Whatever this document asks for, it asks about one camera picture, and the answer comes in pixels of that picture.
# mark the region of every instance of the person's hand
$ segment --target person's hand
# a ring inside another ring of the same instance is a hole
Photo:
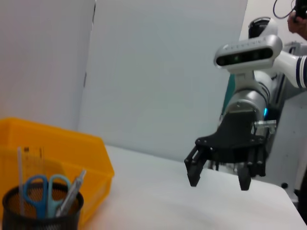
[[[297,33],[299,35],[304,35],[307,32],[307,20],[301,17],[296,18],[294,22],[295,12],[292,12],[288,17],[288,29],[291,33]]]

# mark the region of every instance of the robot camera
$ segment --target robot camera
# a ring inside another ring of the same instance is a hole
[[[215,54],[214,64],[230,73],[242,73],[273,66],[283,43],[278,36],[256,37],[224,45]]]

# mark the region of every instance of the blue light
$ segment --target blue light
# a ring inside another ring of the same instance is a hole
[[[268,109],[267,109],[267,108],[265,108],[265,109],[264,109],[263,116],[264,116],[264,117],[266,117],[266,116],[267,116],[267,114],[268,114]]]

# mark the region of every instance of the cable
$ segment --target cable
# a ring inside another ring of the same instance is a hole
[[[219,171],[220,163],[218,161],[215,162],[215,170]]]
[[[274,3],[274,5],[273,5],[273,14],[274,14],[274,16],[275,16],[276,18],[278,18],[278,19],[284,19],[284,18],[288,17],[288,16],[294,11],[295,6],[292,8],[292,10],[291,10],[286,16],[284,16],[284,17],[279,17],[279,16],[277,16],[277,15],[275,14],[275,6],[276,6],[277,1],[278,1],[278,0],[275,0],[275,3]]]
[[[209,161],[208,169],[213,169],[214,161]]]

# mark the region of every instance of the white table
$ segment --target white table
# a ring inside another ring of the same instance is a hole
[[[115,177],[88,230],[305,230],[287,193],[237,176],[203,170],[196,188],[184,163],[107,147]]]

